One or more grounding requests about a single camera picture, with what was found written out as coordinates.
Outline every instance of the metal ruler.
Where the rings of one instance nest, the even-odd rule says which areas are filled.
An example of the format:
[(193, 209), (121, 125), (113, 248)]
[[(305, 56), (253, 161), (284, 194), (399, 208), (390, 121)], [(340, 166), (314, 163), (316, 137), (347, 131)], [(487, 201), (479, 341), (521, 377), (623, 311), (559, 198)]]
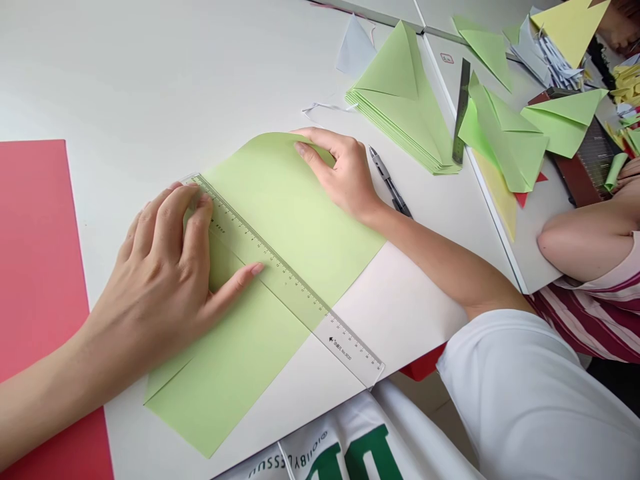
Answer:
[(462, 59), (462, 72), (460, 74), (460, 90), (458, 91), (458, 112), (455, 118), (455, 136), (453, 137), (453, 161), (458, 165), (462, 165), (462, 156), (465, 152), (465, 143), (458, 133), (462, 120), (465, 118), (467, 106), (469, 104), (469, 76), (471, 74), (471, 64), (466, 58)]
[(220, 240), (240, 260), (264, 263), (260, 281), (366, 388), (372, 388), (385, 364), (202, 175), (192, 174), (183, 182), (197, 183), (213, 200), (209, 235)]

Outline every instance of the white t-shirt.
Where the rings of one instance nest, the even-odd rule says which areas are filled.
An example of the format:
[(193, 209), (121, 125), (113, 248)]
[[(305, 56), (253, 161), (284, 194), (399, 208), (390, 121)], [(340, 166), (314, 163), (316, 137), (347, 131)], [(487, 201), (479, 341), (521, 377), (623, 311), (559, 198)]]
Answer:
[(382, 381), (219, 478), (640, 478), (640, 419), (535, 315), (480, 315), (451, 338), (438, 370), (480, 472), (400, 390)]

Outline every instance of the right hand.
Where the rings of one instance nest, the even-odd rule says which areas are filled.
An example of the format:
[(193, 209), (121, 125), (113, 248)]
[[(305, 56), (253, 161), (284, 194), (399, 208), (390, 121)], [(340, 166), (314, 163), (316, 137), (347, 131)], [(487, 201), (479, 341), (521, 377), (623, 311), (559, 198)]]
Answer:
[(365, 146), (353, 137), (315, 127), (294, 130), (335, 158), (330, 168), (312, 147), (296, 142), (295, 149), (309, 164), (329, 198), (361, 223), (367, 224), (381, 209), (389, 208), (376, 194), (367, 164)]
[(636, 157), (620, 170), (615, 188), (611, 191), (616, 198), (637, 194), (640, 190), (640, 157)]

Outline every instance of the pen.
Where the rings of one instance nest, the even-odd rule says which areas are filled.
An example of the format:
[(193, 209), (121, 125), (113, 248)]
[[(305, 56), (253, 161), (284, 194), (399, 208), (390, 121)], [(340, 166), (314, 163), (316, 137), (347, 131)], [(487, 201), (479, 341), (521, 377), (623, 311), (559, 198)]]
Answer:
[(380, 155), (378, 155), (378, 153), (373, 149), (372, 146), (369, 146), (369, 153), (371, 154), (371, 160), (373, 160), (373, 162), (375, 163), (375, 166), (378, 168), (378, 172), (380, 172), (380, 176), (382, 177), (382, 180), (385, 181), (385, 185), (391, 192), (391, 196), (393, 197), (392, 202), (393, 202), (394, 208), (398, 210), (398, 212), (408, 216), (409, 218), (413, 218), (411, 216), (411, 212), (409, 211), (407, 204), (405, 203), (404, 200), (402, 200), (402, 196), (400, 195), (400, 192), (398, 192), (398, 189), (393, 184), (393, 180), (391, 180), (391, 176), (389, 175), (389, 172), (385, 167), (385, 164), (382, 163), (382, 159), (380, 158)]

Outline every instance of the pink striped shirt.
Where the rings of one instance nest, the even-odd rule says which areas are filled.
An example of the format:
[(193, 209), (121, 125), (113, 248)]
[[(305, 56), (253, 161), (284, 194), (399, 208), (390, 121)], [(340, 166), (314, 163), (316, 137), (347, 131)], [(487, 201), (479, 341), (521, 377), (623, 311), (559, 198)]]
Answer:
[(572, 286), (565, 279), (528, 300), (574, 350), (640, 363), (640, 232), (620, 265), (602, 277)]

